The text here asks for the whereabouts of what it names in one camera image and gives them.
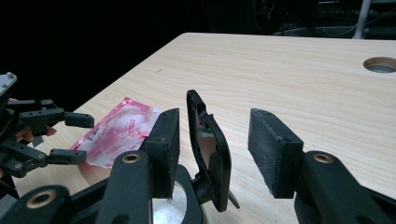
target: pink plastic bag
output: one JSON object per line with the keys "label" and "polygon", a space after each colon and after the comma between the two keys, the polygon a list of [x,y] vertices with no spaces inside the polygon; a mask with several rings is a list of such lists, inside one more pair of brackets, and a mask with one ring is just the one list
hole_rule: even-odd
{"label": "pink plastic bag", "polygon": [[160,109],[125,98],[72,147],[87,151],[87,163],[111,168],[122,152],[138,150]]}

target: circular hole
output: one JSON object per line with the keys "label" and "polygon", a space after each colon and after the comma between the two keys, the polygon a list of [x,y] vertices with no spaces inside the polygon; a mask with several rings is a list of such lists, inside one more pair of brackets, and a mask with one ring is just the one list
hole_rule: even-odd
{"label": "circular hole", "polygon": [[373,220],[370,217],[366,217],[366,216],[358,216],[356,218],[358,220],[359,223],[361,224],[376,224],[376,221]]}
{"label": "circular hole", "polygon": [[393,73],[396,72],[396,59],[387,57],[375,57],[366,60],[363,66],[377,73]]}
{"label": "circular hole", "polygon": [[133,163],[140,160],[139,154],[129,154],[122,158],[122,161],[125,163]]}
{"label": "circular hole", "polygon": [[47,189],[38,192],[27,201],[26,207],[31,209],[40,208],[52,202],[52,200],[55,199],[55,196],[56,196],[56,191],[54,189]]}
{"label": "circular hole", "polygon": [[314,159],[323,163],[332,163],[332,157],[325,154],[315,154]]}

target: bolt hole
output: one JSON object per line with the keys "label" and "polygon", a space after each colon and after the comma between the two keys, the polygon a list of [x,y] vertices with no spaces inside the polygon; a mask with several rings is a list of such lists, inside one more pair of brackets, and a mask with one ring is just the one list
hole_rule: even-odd
{"label": "bolt hole", "polygon": [[122,161],[125,163],[133,163],[140,160],[139,154],[129,154],[122,158]]}
{"label": "bolt hole", "polygon": [[332,157],[325,154],[315,154],[314,159],[323,163],[332,163]]}
{"label": "bolt hole", "polygon": [[31,209],[40,208],[52,202],[56,197],[56,191],[54,189],[47,189],[35,194],[30,198],[26,206]]}

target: packaging wrapper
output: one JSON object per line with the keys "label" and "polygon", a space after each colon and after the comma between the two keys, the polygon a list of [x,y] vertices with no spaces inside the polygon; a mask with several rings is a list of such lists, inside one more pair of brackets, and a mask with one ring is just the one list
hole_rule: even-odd
{"label": "packaging wrapper", "polygon": [[87,151],[87,163],[111,168],[123,152],[138,150],[149,136],[161,110],[125,97],[72,150]]}

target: light wood surface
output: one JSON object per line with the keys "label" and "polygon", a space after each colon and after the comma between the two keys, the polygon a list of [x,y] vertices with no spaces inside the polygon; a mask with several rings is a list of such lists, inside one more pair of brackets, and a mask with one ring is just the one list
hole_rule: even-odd
{"label": "light wood surface", "polygon": [[[276,114],[304,141],[304,151],[333,154],[363,186],[396,198],[396,74],[365,69],[363,62],[372,57],[396,58],[396,42],[184,34],[77,112],[99,121],[125,96],[162,111],[180,108],[179,163],[195,175],[186,92],[198,91],[227,138],[233,160],[230,189],[241,205],[238,210],[229,203],[226,212],[218,213],[205,203],[208,222],[298,223],[293,200],[273,199],[248,152],[250,108]],[[70,148],[88,131],[63,123],[55,127],[58,132],[37,148],[47,153]],[[73,194],[109,172],[87,164],[49,165],[14,180],[20,195],[52,184],[67,186]]]}

